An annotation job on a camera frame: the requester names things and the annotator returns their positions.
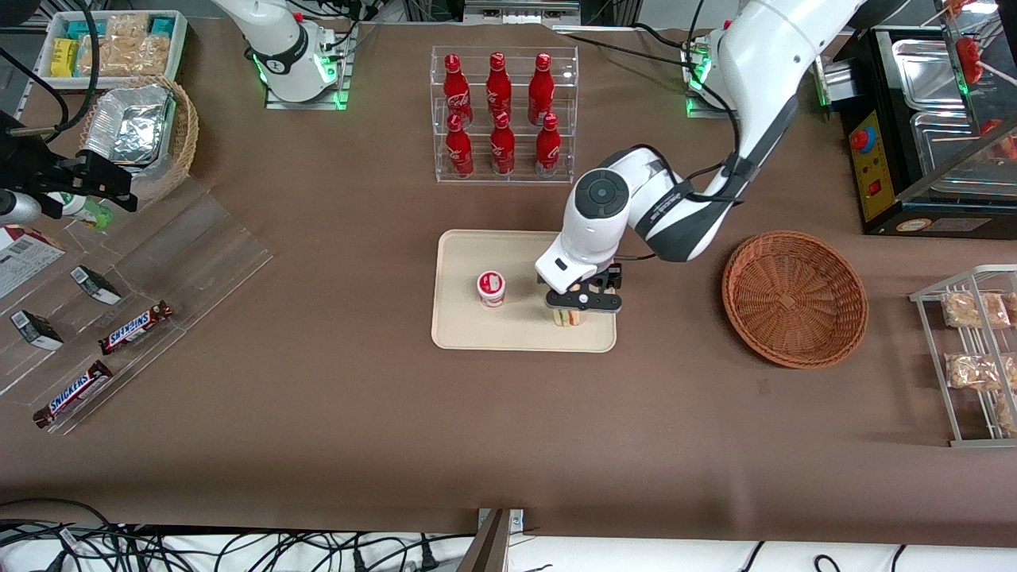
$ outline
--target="wicker basket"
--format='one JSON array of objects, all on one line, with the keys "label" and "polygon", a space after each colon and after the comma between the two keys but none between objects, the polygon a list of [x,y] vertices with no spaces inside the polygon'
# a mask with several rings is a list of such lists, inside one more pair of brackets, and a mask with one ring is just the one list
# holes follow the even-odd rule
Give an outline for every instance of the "wicker basket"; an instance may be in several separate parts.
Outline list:
[{"label": "wicker basket", "polygon": [[[173,116],[173,130],[170,133],[170,157],[173,163],[169,170],[159,178],[137,176],[131,183],[131,192],[142,201],[157,201],[166,193],[180,186],[187,178],[191,162],[194,161],[194,150],[197,148],[197,111],[187,97],[186,92],[178,83],[159,75],[135,77],[123,88],[143,88],[158,84],[173,92],[177,102],[176,113]],[[88,128],[96,116],[96,106],[93,105],[84,117],[84,130],[81,131],[81,148],[84,148]]]},{"label": "wicker basket", "polygon": [[766,232],[742,242],[721,287],[738,335],[781,365],[833,365],[865,335],[861,280],[836,250],[807,234]]}]

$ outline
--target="coca-cola bottle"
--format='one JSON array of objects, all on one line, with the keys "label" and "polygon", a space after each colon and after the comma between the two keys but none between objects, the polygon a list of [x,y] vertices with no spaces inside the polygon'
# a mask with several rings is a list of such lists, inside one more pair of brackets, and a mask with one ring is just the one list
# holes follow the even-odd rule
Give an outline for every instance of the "coca-cola bottle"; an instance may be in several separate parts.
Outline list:
[{"label": "coca-cola bottle", "polygon": [[470,106],[470,83],[463,75],[463,68],[459,61],[459,56],[448,54],[445,56],[445,103],[448,105],[448,113],[458,115],[463,120],[463,128],[470,126],[473,122],[473,107]]},{"label": "coca-cola bottle", "polygon": [[551,110],[554,102],[554,78],[551,77],[551,56],[541,52],[537,54],[537,69],[530,79],[530,111],[527,119],[533,125],[540,126],[544,114]]},{"label": "coca-cola bottle", "polygon": [[503,111],[494,116],[491,168],[499,175],[507,175],[516,169],[516,134],[508,127],[508,114]]},{"label": "coca-cola bottle", "polygon": [[512,80],[505,72],[505,56],[501,52],[491,54],[491,72],[487,75],[487,109],[491,111],[491,117],[505,112],[508,119],[512,119]]},{"label": "coca-cola bottle", "polygon": [[537,134],[537,175],[550,178],[558,169],[558,151],[561,135],[558,134],[558,116],[548,112],[544,115],[544,127]]},{"label": "coca-cola bottle", "polygon": [[463,130],[463,119],[459,115],[448,116],[445,147],[448,148],[452,166],[456,169],[455,175],[461,179],[469,177],[473,173],[473,150],[470,147],[470,135]]}]

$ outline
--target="yellow control panel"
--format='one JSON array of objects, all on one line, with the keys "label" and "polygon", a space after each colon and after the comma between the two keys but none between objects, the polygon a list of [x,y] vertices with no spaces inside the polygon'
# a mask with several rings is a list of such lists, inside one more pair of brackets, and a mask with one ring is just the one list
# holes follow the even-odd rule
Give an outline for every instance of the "yellow control panel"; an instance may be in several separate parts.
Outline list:
[{"label": "yellow control panel", "polygon": [[869,222],[894,203],[893,183],[883,149],[883,136],[874,111],[848,137],[854,180],[861,197],[861,212]]}]

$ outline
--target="brown tablecloth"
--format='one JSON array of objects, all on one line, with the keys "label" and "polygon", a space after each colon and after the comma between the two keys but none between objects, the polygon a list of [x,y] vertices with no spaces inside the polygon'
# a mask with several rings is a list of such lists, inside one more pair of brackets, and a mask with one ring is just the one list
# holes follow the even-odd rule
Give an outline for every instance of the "brown tablecloth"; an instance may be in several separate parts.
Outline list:
[{"label": "brown tablecloth", "polygon": [[[2,498],[73,498],[118,522],[465,531],[473,509],[513,506],[541,533],[1017,546],[1017,451],[946,447],[906,299],[1017,262],[1013,243],[863,236],[844,136],[809,81],[710,249],[626,265],[613,350],[443,351],[429,336],[441,233],[557,230],[569,187],[434,182],[430,48],[573,41],[385,25],[357,52],[349,109],[292,112],[262,109],[231,21],[193,28],[192,172],[276,258],[69,437],[0,400]],[[683,173],[729,152],[725,122],[685,118],[677,68],[580,51],[580,173],[639,142]],[[37,89],[23,119],[55,113]],[[835,367],[774,366],[724,317],[728,254],[772,229],[828,241],[865,283],[869,334]]]}]

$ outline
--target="red button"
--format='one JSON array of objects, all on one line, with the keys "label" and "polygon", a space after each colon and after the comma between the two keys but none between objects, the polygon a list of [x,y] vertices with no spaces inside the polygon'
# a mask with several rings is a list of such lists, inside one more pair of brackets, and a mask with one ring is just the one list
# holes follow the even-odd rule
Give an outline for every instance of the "red button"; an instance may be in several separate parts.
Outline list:
[{"label": "red button", "polygon": [[869,146],[869,133],[864,129],[851,133],[851,149],[861,151]]}]

